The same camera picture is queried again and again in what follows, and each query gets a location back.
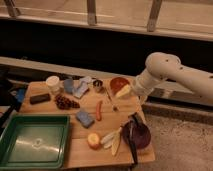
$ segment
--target robotic arm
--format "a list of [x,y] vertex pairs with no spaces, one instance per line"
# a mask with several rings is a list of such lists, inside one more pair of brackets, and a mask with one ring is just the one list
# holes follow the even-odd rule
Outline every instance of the robotic arm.
[[177,56],[160,52],[150,54],[145,65],[144,71],[132,83],[132,89],[137,95],[148,96],[156,85],[171,79],[213,102],[212,73],[181,65]]

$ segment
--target red bowl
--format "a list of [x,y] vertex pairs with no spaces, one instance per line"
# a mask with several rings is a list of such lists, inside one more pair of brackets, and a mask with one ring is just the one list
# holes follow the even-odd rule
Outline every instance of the red bowl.
[[[129,128],[130,122],[127,122],[122,129],[122,137],[125,143],[128,145]],[[145,124],[139,124],[137,126],[136,123],[133,123],[132,136],[137,149],[143,149],[147,147],[151,141],[149,128]]]

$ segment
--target green tray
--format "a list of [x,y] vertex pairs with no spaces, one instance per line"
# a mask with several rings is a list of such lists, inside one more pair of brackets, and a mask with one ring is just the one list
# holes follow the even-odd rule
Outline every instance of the green tray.
[[0,170],[60,168],[69,125],[68,115],[14,115],[0,137]]

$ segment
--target white cup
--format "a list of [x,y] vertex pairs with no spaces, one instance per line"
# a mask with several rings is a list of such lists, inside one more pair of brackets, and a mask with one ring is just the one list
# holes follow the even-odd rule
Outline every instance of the white cup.
[[50,76],[46,79],[46,85],[49,87],[52,94],[60,92],[60,79],[58,76]]

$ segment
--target banana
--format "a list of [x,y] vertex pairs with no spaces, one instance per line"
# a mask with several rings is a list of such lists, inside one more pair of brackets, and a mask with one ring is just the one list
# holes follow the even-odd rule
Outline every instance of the banana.
[[110,147],[112,146],[112,142],[113,142],[113,138],[110,139],[109,141],[107,141],[107,142],[104,144],[104,149],[110,148]]
[[116,131],[110,132],[109,134],[107,134],[106,136],[104,136],[101,139],[101,144],[104,145],[106,144],[108,141],[110,141],[111,139],[113,139],[113,137],[115,136]]
[[117,151],[118,151],[118,147],[120,145],[120,141],[121,141],[121,130],[122,128],[120,127],[116,133],[115,133],[115,136],[113,138],[113,141],[112,141],[112,147],[111,147],[111,152],[112,152],[112,155],[115,156]]

